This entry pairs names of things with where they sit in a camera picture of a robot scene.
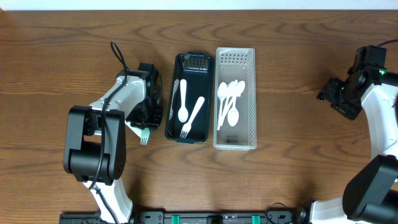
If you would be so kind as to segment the white plastic fork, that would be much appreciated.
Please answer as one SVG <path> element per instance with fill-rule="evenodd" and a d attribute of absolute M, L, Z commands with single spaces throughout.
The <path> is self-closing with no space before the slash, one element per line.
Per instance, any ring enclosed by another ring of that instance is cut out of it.
<path fill-rule="evenodd" d="M 205 102 L 205 98 L 203 96 L 200 96 L 197 99 L 197 102 L 195 103 L 195 106 L 193 108 L 192 114 L 191 114 L 188 122 L 185 123 L 183 125 L 183 127 L 182 127 L 182 130 L 181 130 L 181 133 L 180 133 L 180 138 L 185 139 L 188 136 L 188 134 L 189 134 L 189 132 L 190 132 L 190 130 L 192 128 L 193 120 L 197 116 L 197 114 L 198 114 L 200 108 L 202 107 L 202 105 L 204 104 L 204 102 Z"/>

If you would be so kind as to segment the white spoon bowl down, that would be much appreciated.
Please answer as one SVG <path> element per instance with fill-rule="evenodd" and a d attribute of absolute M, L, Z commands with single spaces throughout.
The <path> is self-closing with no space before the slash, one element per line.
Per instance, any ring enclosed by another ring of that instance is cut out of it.
<path fill-rule="evenodd" d="M 236 126 L 239 121 L 239 111 L 236 108 L 236 99 L 237 97 L 234 96 L 231 102 L 231 107 L 228 111 L 228 123 L 230 126 Z"/>

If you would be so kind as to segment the white spoon bowl up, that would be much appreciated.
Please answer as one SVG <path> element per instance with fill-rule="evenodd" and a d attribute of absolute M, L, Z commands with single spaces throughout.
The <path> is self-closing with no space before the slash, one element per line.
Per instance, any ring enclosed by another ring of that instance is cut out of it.
<path fill-rule="evenodd" d="M 221 126 L 221 115 L 223 110 L 223 101 L 228 93 L 228 86 L 225 82 L 221 82 L 218 87 L 218 98 L 220 100 L 219 112 L 218 112 L 218 128 Z"/>

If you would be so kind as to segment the white spoon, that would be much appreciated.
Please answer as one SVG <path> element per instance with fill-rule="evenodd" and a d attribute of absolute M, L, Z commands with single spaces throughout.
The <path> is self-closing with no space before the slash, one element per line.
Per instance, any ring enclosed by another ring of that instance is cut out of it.
<path fill-rule="evenodd" d="M 237 82 L 237 80 L 233 80 L 227 85 L 228 93 L 226 95 L 225 100 L 223 101 L 223 110 L 222 110 L 222 115 L 221 115 L 221 126 L 223 125 L 223 121 L 224 121 L 225 116 L 229 110 L 229 106 L 230 106 L 229 99 L 234 96 L 234 91 L 236 89 L 236 82 Z"/>
<path fill-rule="evenodd" d="M 236 89 L 235 89 L 235 91 L 234 91 L 234 96 L 236 96 L 236 97 L 240 97 L 241 96 L 241 94 L 243 93 L 243 90 L 245 89 L 245 82 L 244 81 L 237 81 L 236 82 Z M 229 109 L 230 109 L 230 107 L 231 107 L 231 102 L 232 102 L 232 99 L 233 99 L 233 97 L 231 97 L 230 99 L 229 99 L 229 102 L 230 102 L 230 106 L 229 106 Z"/>
<path fill-rule="evenodd" d="M 178 120 L 181 123 L 184 123 L 188 119 L 188 110 L 185 106 L 185 101 L 186 101 L 186 94 L 187 94 L 187 81 L 186 79 L 181 79 L 180 81 L 180 100 L 181 100 L 181 105 L 180 109 L 178 111 Z"/>

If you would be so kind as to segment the mint green plastic fork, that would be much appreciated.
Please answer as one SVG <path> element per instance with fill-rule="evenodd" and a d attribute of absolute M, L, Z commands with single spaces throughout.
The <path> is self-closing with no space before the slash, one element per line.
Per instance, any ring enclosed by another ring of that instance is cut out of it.
<path fill-rule="evenodd" d="M 141 132 L 141 145 L 146 146 L 150 137 L 150 129 L 144 128 Z"/>

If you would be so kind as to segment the white plastic fork underneath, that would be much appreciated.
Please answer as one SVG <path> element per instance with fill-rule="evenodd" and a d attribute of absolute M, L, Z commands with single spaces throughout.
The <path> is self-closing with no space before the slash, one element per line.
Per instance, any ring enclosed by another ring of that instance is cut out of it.
<path fill-rule="evenodd" d="M 139 138 L 141 138 L 142 135 L 142 129 L 135 127 L 131 124 L 130 121 L 125 121 L 125 125 L 131 130 L 133 131 Z"/>

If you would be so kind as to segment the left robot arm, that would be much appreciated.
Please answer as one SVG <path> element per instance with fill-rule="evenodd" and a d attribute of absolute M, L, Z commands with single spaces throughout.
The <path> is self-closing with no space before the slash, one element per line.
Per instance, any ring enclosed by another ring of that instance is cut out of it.
<path fill-rule="evenodd" d="M 63 167 L 93 194 L 100 211 L 61 214 L 60 223 L 131 223 L 133 202 L 121 178 L 126 163 L 126 128 L 146 145 L 162 121 L 158 70 L 142 63 L 122 70 L 115 85 L 89 106 L 68 113 Z"/>

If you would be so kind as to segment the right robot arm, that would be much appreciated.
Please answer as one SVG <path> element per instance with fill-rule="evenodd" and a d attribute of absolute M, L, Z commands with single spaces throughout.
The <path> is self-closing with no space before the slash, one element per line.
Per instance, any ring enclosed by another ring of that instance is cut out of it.
<path fill-rule="evenodd" d="M 309 223 L 397 223 L 397 74 L 371 70 L 358 89 L 371 138 L 371 162 L 343 196 L 311 204 Z"/>

